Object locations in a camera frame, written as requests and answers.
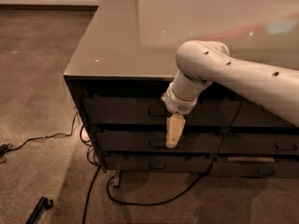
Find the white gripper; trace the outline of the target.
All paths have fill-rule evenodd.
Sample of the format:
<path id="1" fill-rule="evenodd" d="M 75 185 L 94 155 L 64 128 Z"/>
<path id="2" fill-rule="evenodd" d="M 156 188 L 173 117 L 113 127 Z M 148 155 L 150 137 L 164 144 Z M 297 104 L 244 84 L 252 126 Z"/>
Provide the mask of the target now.
<path id="1" fill-rule="evenodd" d="M 197 100 L 185 101 L 178 98 L 172 91 L 173 83 L 170 83 L 162 96 L 162 101 L 168 112 L 173 114 L 166 119 L 166 146 L 173 148 L 178 144 L 182 135 L 186 120 L 183 116 L 188 115 L 194 109 Z"/>

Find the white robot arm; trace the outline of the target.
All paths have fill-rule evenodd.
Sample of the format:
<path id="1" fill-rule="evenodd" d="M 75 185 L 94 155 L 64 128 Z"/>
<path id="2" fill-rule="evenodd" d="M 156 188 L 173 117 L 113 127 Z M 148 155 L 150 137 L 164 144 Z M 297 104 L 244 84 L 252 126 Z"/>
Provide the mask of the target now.
<path id="1" fill-rule="evenodd" d="M 188 41 L 176 53 L 178 72 L 162 96 L 171 116 L 166 119 L 165 145 L 176 147 L 198 96 L 216 82 L 256 105 L 299 126 L 299 71 L 238 60 L 221 42 Z"/>

